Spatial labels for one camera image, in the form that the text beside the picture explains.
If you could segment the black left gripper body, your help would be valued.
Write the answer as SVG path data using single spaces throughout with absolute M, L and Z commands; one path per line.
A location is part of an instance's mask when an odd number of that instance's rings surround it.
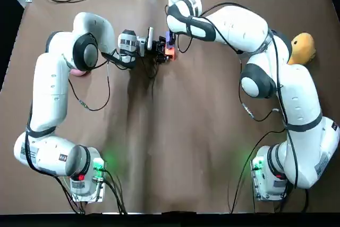
M 152 41 L 152 54 L 155 58 L 159 58 L 159 56 L 161 56 L 161 41 Z

